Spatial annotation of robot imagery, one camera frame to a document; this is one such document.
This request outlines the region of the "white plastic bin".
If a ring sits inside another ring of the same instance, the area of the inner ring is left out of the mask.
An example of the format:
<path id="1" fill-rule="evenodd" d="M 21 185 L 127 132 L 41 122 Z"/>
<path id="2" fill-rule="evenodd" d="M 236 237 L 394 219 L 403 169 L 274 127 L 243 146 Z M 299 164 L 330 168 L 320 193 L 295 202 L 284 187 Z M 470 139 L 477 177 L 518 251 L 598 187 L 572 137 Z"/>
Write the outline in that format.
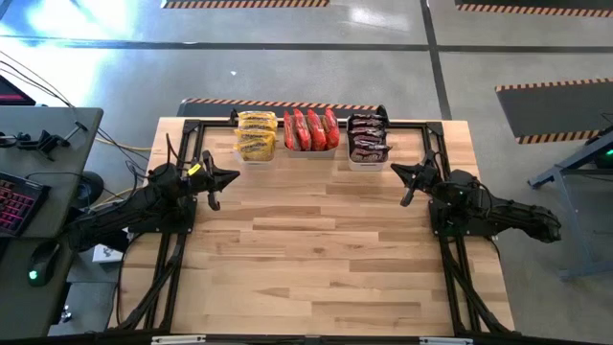
<path id="1" fill-rule="evenodd" d="M 351 138 L 352 137 L 349 136 L 349 130 L 352 129 L 353 127 L 354 126 L 352 126 L 347 121 L 347 142 L 348 142 L 348 156 L 349 156 L 350 169 L 353 171 L 359 171 L 359 172 L 381 171 L 383 169 L 384 164 L 388 161 L 388 159 L 383 163 L 355 163 L 351 161 L 350 153 L 352 151 L 352 148 L 351 148 Z"/>

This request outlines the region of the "clear plastic bin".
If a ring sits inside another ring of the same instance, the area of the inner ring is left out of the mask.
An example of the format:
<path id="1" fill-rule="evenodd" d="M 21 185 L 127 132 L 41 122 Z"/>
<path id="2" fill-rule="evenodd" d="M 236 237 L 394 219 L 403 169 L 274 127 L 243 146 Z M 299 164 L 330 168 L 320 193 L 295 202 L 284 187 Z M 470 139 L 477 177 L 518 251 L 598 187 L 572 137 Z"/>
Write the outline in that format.
<path id="1" fill-rule="evenodd" d="M 236 129 L 239 129 L 239 128 L 238 128 L 238 121 L 239 121 L 239 119 L 238 119 L 238 114 L 239 114 L 239 112 L 236 112 L 236 111 L 234 110 L 234 111 L 233 111 L 233 113 L 232 113 L 232 116 L 231 116 L 231 120 L 232 120 L 232 121 L 233 121 L 233 122 L 234 122 L 234 123 L 237 125 L 237 128 L 236 128 Z M 275 132 L 276 132 L 276 139 L 275 139 L 275 140 L 271 140 L 271 139 L 269 139 L 269 140 L 268 140 L 268 141 L 274 141 L 274 142 L 275 142 L 275 151 L 276 151 L 276 144 L 277 144 L 277 130 L 275 131 Z M 235 150 L 235 145 L 234 145 L 234 151 L 235 151 L 235 153 L 236 153 L 236 155 L 237 155 L 237 157 L 238 157 L 238 160 L 239 160 L 239 161 L 240 161 L 240 162 L 241 162 L 243 165 L 245 165 L 245 166 L 250 166 L 250 167 L 258 167 L 258 168 L 261 168 L 261 167 L 266 167 L 266 166 L 270 165 L 270 164 L 272 163 L 273 159 L 275 158 L 275 151 L 274 151 L 274 158 L 273 158 L 271 161 L 266 161 L 266 162 L 258 162 L 258 161 L 244 161 L 244 160 L 243 160 L 243 159 L 240 157 L 240 155 L 238 154 L 238 152 Z"/>

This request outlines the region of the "black desk clamp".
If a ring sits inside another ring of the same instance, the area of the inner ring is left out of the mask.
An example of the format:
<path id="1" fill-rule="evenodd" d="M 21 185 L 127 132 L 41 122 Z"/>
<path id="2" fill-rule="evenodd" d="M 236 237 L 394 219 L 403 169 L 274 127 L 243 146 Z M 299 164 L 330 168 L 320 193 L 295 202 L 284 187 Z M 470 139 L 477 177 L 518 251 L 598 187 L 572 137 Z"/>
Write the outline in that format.
<path id="1" fill-rule="evenodd" d="M 46 130 L 43 130 L 36 140 L 33 140 L 28 133 L 5 134 L 0 132 L 0 149 L 17 148 L 18 150 L 32 150 L 48 155 L 57 147 L 68 148 L 69 146 L 68 140 L 58 135 L 52 135 Z"/>

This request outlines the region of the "black device with green light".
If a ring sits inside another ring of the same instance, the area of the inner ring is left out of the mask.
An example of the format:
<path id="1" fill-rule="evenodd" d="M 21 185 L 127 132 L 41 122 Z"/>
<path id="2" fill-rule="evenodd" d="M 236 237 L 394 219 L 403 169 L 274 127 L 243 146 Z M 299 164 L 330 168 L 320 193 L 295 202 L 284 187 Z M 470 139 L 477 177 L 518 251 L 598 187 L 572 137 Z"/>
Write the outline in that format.
<path id="1" fill-rule="evenodd" d="M 594 164 L 598 169 L 613 170 L 613 145 L 599 152 L 594 157 Z"/>

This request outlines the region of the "black round base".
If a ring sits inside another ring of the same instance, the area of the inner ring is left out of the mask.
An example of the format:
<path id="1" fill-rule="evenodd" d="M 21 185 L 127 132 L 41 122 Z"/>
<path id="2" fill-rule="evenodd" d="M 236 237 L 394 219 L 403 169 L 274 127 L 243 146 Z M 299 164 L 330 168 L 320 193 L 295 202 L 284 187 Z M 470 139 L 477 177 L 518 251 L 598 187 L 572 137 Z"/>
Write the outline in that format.
<path id="1" fill-rule="evenodd" d="M 104 191 L 104 182 L 100 175 L 95 172 L 84 172 L 79 180 L 77 193 L 73 204 L 77 208 L 91 206 L 97 201 Z"/>

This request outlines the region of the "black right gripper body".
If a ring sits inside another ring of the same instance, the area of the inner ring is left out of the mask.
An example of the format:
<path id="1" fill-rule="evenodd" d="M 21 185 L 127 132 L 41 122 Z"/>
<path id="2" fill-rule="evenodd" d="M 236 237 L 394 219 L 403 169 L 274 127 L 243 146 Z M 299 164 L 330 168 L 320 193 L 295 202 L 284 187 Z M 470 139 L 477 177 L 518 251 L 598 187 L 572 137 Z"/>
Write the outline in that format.
<path id="1" fill-rule="evenodd" d="M 405 194 L 400 201 L 400 205 L 407 207 L 410 205 L 414 198 L 415 190 L 431 193 L 432 188 L 442 182 L 441 172 L 438 167 L 436 153 L 433 150 L 429 150 L 423 160 L 416 165 L 415 175 L 417 176 L 415 185 L 413 188 L 405 188 Z"/>

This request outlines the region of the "black aluminium table frame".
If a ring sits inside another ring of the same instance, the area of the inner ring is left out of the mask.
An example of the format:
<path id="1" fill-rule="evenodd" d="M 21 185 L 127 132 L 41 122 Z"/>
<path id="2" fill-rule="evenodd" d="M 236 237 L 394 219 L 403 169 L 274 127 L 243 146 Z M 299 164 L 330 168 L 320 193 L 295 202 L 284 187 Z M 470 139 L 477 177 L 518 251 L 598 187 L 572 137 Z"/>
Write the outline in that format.
<path id="1" fill-rule="evenodd" d="M 332 109 L 288 111 L 270 157 L 243 153 L 238 129 L 208 128 L 206 149 L 239 177 L 218 210 L 198 199 L 170 331 L 452 334 L 430 199 L 402 206 L 392 170 L 422 160 L 424 134 L 400 123 L 358 172 Z"/>

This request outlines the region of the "grey office desk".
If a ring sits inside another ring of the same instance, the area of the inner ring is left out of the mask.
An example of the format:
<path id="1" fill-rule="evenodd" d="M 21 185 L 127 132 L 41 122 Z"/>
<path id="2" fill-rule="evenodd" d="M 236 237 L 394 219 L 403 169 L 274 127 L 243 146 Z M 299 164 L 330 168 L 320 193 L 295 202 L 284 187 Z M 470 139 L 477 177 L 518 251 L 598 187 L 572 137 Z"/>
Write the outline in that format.
<path id="1" fill-rule="evenodd" d="M 0 131 L 5 134 L 23 132 L 37 138 L 46 130 L 64 137 L 76 129 L 76 123 L 85 126 L 72 135 L 68 148 L 53 149 L 48 158 L 37 151 L 0 149 L 0 173 L 51 188 L 26 230 L 9 240 L 0 257 L 0 340 L 46 336 L 59 318 L 73 260 L 67 242 L 61 243 L 54 275 L 45 286 L 28 283 L 29 261 L 40 244 L 61 233 L 102 115 L 94 107 L 0 106 Z"/>

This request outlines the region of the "black mat with striped edge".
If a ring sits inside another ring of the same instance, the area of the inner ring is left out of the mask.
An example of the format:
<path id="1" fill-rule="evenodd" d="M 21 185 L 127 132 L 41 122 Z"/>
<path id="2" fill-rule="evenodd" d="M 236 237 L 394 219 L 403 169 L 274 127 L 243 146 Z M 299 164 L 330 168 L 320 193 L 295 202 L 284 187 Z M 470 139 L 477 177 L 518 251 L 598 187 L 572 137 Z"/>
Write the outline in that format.
<path id="1" fill-rule="evenodd" d="M 324 8 L 330 0 L 163 0 L 162 9 Z"/>
<path id="2" fill-rule="evenodd" d="M 613 0 L 454 0 L 464 12 L 613 18 Z"/>
<path id="3" fill-rule="evenodd" d="M 498 85 L 495 94 L 520 145 L 592 139 L 613 127 L 613 79 Z"/>
<path id="4" fill-rule="evenodd" d="M 327 109 L 331 109 L 337 118 L 347 118 L 353 113 L 375 113 L 378 105 L 188 98 L 180 104 L 177 116 L 229 118 L 231 112 L 235 110 L 236 112 L 270 111 L 282 118 L 286 111 L 292 114 L 294 108 L 303 113 L 311 109 L 317 114 L 324 114 Z"/>

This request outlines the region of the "black computer mouse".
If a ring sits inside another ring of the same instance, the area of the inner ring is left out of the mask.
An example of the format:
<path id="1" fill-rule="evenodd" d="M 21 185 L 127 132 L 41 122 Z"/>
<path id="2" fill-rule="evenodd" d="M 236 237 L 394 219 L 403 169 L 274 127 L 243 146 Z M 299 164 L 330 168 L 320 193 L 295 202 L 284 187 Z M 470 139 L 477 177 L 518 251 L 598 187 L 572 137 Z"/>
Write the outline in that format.
<path id="1" fill-rule="evenodd" d="M 51 281 L 60 251 L 61 245 L 56 240 L 43 242 L 34 250 L 28 264 L 28 283 L 31 287 L 43 287 Z"/>

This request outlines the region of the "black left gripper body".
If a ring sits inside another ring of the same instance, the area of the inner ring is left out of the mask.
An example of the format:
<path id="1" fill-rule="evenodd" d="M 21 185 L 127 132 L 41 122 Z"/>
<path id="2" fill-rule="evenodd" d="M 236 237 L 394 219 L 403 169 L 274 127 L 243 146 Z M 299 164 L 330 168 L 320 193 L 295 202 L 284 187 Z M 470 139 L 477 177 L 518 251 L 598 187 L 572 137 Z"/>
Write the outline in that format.
<path id="1" fill-rule="evenodd" d="M 192 194 L 208 193 L 208 205 L 213 211 L 220 210 L 217 194 L 221 187 L 219 169 L 208 150 L 202 152 L 202 160 L 188 169 L 188 189 Z"/>

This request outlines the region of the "white bracket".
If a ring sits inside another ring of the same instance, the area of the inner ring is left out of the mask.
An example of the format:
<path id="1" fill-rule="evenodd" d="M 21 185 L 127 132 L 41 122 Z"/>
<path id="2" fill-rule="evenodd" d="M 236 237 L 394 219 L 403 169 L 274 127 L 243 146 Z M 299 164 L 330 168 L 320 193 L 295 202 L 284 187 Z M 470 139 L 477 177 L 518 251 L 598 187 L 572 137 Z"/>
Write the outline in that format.
<path id="1" fill-rule="evenodd" d="M 205 334 L 160 335 L 154 336 L 150 341 L 150 345 L 202 345 L 205 343 Z"/>
<path id="2" fill-rule="evenodd" d="M 470 338 L 423 336 L 419 339 L 420 345 L 474 345 Z"/>

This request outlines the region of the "blue-grey table stand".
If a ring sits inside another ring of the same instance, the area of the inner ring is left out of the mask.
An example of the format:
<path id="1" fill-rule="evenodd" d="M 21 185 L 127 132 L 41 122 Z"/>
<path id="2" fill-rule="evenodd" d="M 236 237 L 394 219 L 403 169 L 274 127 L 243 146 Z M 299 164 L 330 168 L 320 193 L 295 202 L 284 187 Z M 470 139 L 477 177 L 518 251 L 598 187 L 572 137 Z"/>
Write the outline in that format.
<path id="1" fill-rule="evenodd" d="M 613 127 L 528 180 L 535 190 L 552 182 L 564 206 L 562 232 L 578 256 L 571 267 L 559 271 L 562 280 L 613 273 L 613 254 L 596 252 L 598 241 L 613 235 L 613 170 L 594 164 L 594 157 L 612 145 Z"/>

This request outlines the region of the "backlit black keyboard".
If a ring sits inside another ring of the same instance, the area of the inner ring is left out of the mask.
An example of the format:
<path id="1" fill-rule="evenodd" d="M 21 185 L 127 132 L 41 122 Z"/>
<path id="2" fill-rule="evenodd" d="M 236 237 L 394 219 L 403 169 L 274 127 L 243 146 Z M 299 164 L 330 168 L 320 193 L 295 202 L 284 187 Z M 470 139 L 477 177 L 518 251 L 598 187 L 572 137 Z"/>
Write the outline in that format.
<path id="1" fill-rule="evenodd" d="M 47 200 L 51 188 L 0 172 L 0 234 L 19 237 Z"/>

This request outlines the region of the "black monitor with red stripe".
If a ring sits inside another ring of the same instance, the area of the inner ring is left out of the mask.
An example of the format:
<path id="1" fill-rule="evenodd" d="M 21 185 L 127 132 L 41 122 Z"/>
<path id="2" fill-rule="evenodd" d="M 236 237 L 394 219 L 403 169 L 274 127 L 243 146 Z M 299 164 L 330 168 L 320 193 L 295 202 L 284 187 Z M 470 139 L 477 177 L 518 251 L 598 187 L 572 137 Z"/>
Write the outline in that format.
<path id="1" fill-rule="evenodd" d="M 6 78 L 0 76 L 0 105 L 34 106 L 35 100 Z"/>

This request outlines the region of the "red Maruchan noodle pack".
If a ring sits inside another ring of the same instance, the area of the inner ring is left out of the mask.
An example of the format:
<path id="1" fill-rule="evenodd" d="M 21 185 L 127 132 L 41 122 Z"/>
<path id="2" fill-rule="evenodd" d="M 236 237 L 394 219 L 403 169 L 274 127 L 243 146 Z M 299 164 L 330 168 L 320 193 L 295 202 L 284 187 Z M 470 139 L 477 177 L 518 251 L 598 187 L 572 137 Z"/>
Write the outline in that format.
<path id="1" fill-rule="evenodd" d="M 336 116 L 331 108 L 327 108 L 323 120 L 324 130 L 327 138 L 327 149 L 335 149 L 340 140 L 340 130 Z"/>
<path id="2" fill-rule="evenodd" d="M 289 150 L 301 150 L 301 146 L 295 129 L 294 118 L 287 111 L 284 113 L 284 142 L 285 146 Z"/>
<path id="3" fill-rule="evenodd" d="M 298 137 L 301 150 L 311 150 L 311 136 L 307 126 L 307 119 L 304 113 L 297 109 L 293 109 L 294 123 L 296 128 L 296 135 Z"/>
<path id="4" fill-rule="evenodd" d="M 311 136 L 311 149 L 323 151 L 327 146 L 327 138 L 320 117 L 311 109 L 307 111 L 307 126 Z"/>

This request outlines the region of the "grey plastic bin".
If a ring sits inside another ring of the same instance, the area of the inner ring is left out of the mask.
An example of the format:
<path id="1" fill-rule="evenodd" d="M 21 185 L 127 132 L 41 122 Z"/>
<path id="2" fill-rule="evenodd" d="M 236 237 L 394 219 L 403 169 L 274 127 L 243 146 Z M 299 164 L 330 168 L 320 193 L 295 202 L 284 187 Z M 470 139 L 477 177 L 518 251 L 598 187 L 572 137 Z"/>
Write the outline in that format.
<path id="1" fill-rule="evenodd" d="M 300 150 L 293 151 L 285 147 L 289 151 L 289 156 L 292 158 L 312 158 L 312 159 L 331 159 L 334 157 L 337 147 L 335 149 L 326 149 L 323 151 L 314 151 L 314 150 Z"/>

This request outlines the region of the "white box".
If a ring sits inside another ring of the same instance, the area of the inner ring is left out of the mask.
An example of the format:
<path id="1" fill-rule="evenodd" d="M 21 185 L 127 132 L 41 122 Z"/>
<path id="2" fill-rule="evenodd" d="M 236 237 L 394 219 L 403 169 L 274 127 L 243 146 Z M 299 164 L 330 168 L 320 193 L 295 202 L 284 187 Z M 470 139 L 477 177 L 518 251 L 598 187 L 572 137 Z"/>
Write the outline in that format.
<path id="1" fill-rule="evenodd" d="M 92 262 L 95 264 L 111 264 L 122 260 L 124 253 L 103 244 L 94 247 Z"/>

